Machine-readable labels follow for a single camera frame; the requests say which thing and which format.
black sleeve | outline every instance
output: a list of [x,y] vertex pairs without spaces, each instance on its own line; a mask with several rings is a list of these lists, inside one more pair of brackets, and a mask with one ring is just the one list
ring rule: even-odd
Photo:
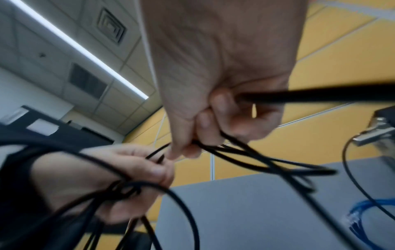
[[12,238],[50,213],[30,180],[33,163],[50,151],[27,147],[7,157],[0,170],[0,240]]

gray desk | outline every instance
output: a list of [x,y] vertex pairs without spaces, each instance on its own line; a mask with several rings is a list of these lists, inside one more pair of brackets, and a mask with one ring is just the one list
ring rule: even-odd
[[[328,166],[339,169],[340,174],[311,178],[318,188],[314,196],[335,219],[341,221],[356,202],[366,198],[347,178],[340,163]],[[352,161],[350,168],[355,178],[374,198],[395,197],[395,173],[382,159]],[[202,250],[347,249],[278,176],[249,175],[186,185],[173,190],[195,217]],[[376,230],[375,227],[369,229],[365,226],[368,236],[372,240],[393,236],[395,223],[378,211],[372,213],[379,220],[381,228]],[[164,250],[193,248],[188,221],[166,196],[162,201],[156,234]],[[360,243],[363,249],[369,249]],[[394,242],[389,242],[389,246],[395,249]]]

yellow wall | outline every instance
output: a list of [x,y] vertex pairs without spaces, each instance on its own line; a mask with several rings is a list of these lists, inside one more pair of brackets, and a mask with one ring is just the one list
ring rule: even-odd
[[[370,8],[393,9],[395,0],[338,0]],[[298,62],[290,77],[290,89],[331,86],[349,82],[395,79],[395,22],[314,3],[309,7]],[[329,110],[339,103],[286,105],[282,123]],[[293,161],[325,164],[339,161],[348,138],[363,130],[374,112],[390,104],[349,105],[275,130],[250,145],[263,154]],[[125,143],[158,148],[171,141],[163,109],[125,138]],[[351,148],[350,159],[377,156],[372,146]],[[215,179],[251,174],[214,157]],[[210,154],[176,163],[173,186],[210,180]],[[157,220],[161,199],[147,216]]]

white wall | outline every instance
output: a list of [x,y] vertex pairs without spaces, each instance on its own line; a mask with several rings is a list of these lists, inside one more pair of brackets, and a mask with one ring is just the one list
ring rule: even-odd
[[120,133],[117,133],[114,130],[101,125],[100,123],[93,121],[92,119],[82,115],[81,113],[78,113],[75,110],[69,111],[64,117],[62,117],[61,120],[64,122],[73,121],[78,125],[90,128],[93,131],[98,132],[99,134],[102,134],[114,140],[114,144],[122,143],[124,138],[124,136],[121,135]]
[[0,118],[22,105],[58,120],[73,108],[72,104],[0,67]]

fingernail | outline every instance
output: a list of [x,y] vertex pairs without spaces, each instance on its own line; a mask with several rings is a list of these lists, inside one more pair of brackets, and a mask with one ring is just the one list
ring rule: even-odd
[[162,177],[166,174],[166,169],[164,167],[153,168],[151,174],[155,177]]
[[208,114],[206,113],[199,114],[198,120],[199,120],[199,125],[202,128],[206,129],[210,126],[211,121],[210,121],[210,116]]
[[221,94],[214,98],[216,108],[221,112],[227,112],[230,104],[229,94]]

